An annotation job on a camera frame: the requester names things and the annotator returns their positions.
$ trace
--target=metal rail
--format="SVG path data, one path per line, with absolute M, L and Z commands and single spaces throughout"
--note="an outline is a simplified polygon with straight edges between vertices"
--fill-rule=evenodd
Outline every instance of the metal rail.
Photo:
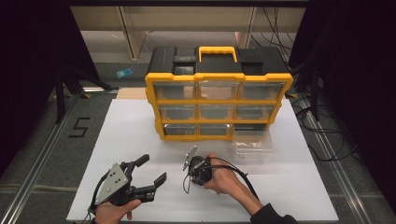
M 2 217 L 2 224 L 14 224 L 16 223 L 19 215 L 23 207 L 25 206 L 32 189 L 35 187 L 35 183 L 37 182 L 38 178 L 40 177 L 41 172 L 43 171 L 51 152 L 55 148 L 56 143 L 58 142 L 59 135 L 64 129 L 64 124 L 67 121 L 67 118 L 70 114 L 70 111 L 73 109 L 76 101 L 78 99 L 77 95 L 72 95 L 70 98 L 69 107 L 66 110 L 66 113 L 63 119 L 55 124 L 55 127 L 52 129 L 52 132 L 46 142 L 46 144 L 41 149 L 40 154 L 38 155 L 37 159 L 35 160 L 35 164 L 32 167 L 29 175 L 23 181 L 20 189 L 18 190 L 15 198 L 8 206 L 5 215 Z
M 303 99 L 301 101 L 301 105 L 303 107 L 309 107 L 308 100 Z M 314 116 L 310 112 L 308 112 L 306 115 L 309 124 L 311 125 L 312 128 L 322 129 L 320 123 L 315 121 Z M 335 151 L 332 148 L 332 145 L 330 144 L 329 139 L 327 138 L 325 133 L 315 132 L 315 136 L 318 139 L 318 142 L 320 143 L 321 149 L 329 158 L 335 154 Z M 332 172 L 334 173 L 335 178 L 337 179 L 341 191 L 343 191 L 344 196 L 346 197 L 346 201 L 348 202 L 349 207 L 353 215 L 355 216 L 356 221 L 359 224 L 372 224 L 373 221 L 370 219 L 369 214 L 367 213 L 363 205 L 363 202 L 361 201 L 361 198 L 358 195 L 358 192 L 355 190 L 352 183 L 350 182 L 349 177 L 347 176 L 347 173 L 345 172 L 341 162 L 331 161 L 329 162 L 329 164 L 332 167 Z

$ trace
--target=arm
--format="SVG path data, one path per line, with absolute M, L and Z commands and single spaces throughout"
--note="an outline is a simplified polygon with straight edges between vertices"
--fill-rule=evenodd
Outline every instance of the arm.
M 132 210 L 140 204 L 140 200 L 130 201 L 123 206 L 116 206 L 109 202 L 99 204 L 91 224 L 118 224 L 125 214 L 128 220 L 132 220 Z
M 209 153 L 216 158 L 216 153 Z M 227 165 L 223 161 L 210 160 L 211 165 Z M 237 178 L 234 171 L 222 168 L 212 169 L 212 179 L 204 183 L 205 189 L 213 189 L 217 194 L 228 194 L 236 199 L 250 214 L 252 223 L 291 224 L 297 223 L 291 216 L 281 217 L 271 204 L 263 205 Z

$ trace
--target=yellow handle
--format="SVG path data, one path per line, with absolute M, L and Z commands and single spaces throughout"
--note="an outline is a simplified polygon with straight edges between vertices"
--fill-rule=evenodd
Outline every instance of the yellow handle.
M 199 47 L 199 62 L 202 61 L 202 54 L 232 54 L 233 61 L 238 62 L 234 47 Z

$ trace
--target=white table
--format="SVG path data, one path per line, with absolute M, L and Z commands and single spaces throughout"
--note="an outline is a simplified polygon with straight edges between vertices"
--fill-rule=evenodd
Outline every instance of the white table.
M 280 215 L 290 214 L 298 221 L 338 220 L 289 100 L 282 100 L 270 134 L 273 152 L 241 159 L 229 142 L 164 142 L 155 132 L 147 100 L 113 100 L 67 220 L 84 219 L 96 184 L 114 162 L 135 161 L 149 154 L 150 160 L 134 169 L 132 184 L 152 185 L 163 172 L 167 180 L 157 190 L 154 202 L 143 203 L 133 211 L 135 221 L 249 222 L 248 213 L 228 195 L 193 184 L 190 194 L 184 192 L 186 172 L 182 166 L 194 145 L 198 146 L 196 155 L 215 151 L 249 173 L 247 177 L 261 201 L 271 203 Z

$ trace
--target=blue object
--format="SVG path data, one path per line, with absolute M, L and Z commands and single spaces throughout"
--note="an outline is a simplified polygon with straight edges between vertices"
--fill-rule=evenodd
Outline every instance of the blue object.
M 127 68 L 127 69 L 123 69 L 117 72 L 117 77 L 118 78 L 122 78 L 122 77 L 128 77 L 131 74 L 133 74 L 134 72 L 132 71 L 131 68 Z

